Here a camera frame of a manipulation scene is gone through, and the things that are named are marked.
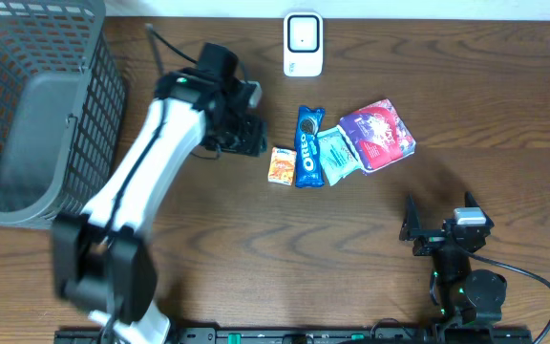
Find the orange tissue pack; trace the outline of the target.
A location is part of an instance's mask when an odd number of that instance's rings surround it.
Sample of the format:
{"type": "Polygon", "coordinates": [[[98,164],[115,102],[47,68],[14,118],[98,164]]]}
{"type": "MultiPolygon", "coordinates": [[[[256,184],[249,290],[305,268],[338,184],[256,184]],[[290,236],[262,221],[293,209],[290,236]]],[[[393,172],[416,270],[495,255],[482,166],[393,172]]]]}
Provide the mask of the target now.
{"type": "Polygon", "coordinates": [[[297,152],[290,149],[273,147],[267,180],[291,186],[294,180],[297,152]]]}

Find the blue Oreo cookie pack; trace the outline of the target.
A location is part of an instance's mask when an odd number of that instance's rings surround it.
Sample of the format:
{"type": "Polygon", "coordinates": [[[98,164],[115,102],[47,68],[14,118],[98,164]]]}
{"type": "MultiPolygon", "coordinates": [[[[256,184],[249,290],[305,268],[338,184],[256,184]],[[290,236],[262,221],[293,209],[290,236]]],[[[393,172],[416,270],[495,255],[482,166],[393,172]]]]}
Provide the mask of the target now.
{"type": "Polygon", "coordinates": [[[298,188],[322,187],[325,183],[317,141],[317,134],[325,114],[326,111],[323,108],[299,107],[295,132],[295,150],[297,153],[295,186],[298,188]]]}

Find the purple pink tissue pack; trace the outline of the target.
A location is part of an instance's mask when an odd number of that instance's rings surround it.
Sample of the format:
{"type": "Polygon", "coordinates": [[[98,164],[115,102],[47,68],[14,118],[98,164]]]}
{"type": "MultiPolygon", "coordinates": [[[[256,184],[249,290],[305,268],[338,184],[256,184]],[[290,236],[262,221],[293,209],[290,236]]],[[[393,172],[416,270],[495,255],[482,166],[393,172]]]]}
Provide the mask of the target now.
{"type": "Polygon", "coordinates": [[[411,156],[416,141],[388,98],[339,119],[337,129],[365,174],[411,156]]]}

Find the mint green tissue pack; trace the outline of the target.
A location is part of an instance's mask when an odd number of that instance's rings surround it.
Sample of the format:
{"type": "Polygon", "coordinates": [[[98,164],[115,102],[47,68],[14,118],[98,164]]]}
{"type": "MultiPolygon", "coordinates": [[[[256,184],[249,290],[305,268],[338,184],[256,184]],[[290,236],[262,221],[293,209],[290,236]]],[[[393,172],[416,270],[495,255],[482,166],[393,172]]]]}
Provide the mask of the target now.
{"type": "Polygon", "coordinates": [[[320,148],[320,163],[330,186],[359,169],[359,163],[348,148],[347,142],[337,127],[317,135],[320,148]]]}

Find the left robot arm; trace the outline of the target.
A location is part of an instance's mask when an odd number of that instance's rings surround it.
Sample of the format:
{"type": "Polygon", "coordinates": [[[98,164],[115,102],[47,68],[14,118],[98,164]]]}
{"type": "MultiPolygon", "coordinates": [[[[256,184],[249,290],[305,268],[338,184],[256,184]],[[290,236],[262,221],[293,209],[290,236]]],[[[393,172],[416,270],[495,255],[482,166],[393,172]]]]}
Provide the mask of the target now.
{"type": "Polygon", "coordinates": [[[158,275],[148,249],[165,194],[198,146],[249,157],[266,149],[266,124],[251,112],[262,89],[236,77],[239,64],[224,46],[206,43],[192,66],[162,75],[110,180],[78,214],[55,217],[53,288],[100,324],[86,342],[168,340],[171,321],[154,299],[158,275]]]}

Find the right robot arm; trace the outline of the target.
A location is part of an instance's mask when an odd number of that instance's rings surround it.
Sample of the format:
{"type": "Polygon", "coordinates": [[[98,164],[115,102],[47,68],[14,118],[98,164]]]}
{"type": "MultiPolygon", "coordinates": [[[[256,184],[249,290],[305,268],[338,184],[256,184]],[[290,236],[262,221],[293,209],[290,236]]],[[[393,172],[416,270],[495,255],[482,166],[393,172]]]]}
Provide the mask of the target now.
{"type": "Polygon", "coordinates": [[[493,343],[493,325],[502,318],[507,281],[487,269],[473,269],[470,255],[486,245],[494,227],[471,193],[440,229],[425,229],[409,196],[399,239],[413,243],[412,254],[433,261],[430,295],[442,318],[432,325],[437,343],[493,343]]]}

